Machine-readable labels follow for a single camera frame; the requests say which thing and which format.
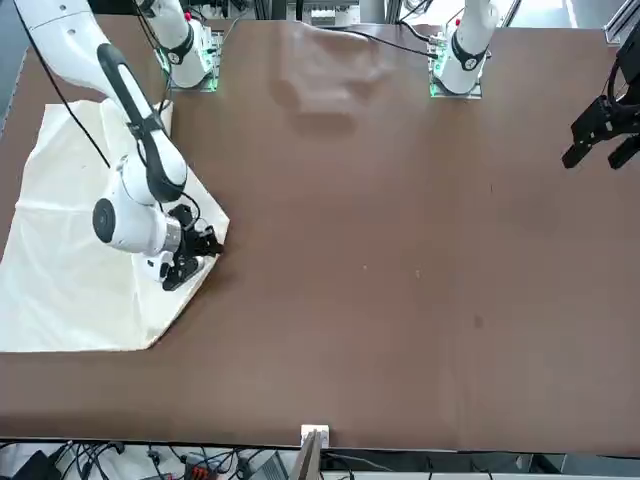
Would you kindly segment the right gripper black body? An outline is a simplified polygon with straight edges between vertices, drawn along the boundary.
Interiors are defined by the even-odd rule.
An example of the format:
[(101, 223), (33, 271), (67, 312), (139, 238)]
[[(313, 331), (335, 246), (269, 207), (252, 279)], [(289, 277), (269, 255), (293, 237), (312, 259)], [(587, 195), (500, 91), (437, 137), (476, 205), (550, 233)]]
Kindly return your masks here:
[(200, 248), (199, 234), (195, 230), (195, 214), (186, 204), (178, 204), (169, 211), (181, 226), (181, 241), (177, 255), (181, 258), (203, 256)]

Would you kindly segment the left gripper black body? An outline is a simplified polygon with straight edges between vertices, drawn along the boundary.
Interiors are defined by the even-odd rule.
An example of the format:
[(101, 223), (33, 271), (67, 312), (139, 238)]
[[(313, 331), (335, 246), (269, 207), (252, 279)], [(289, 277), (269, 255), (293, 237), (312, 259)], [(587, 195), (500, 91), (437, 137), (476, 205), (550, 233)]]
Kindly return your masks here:
[[(616, 96), (616, 80), (621, 73), (627, 86), (624, 96)], [(602, 93), (572, 123), (575, 145), (594, 145), (622, 133), (639, 129), (639, 35), (630, 34), (616, 53)]]

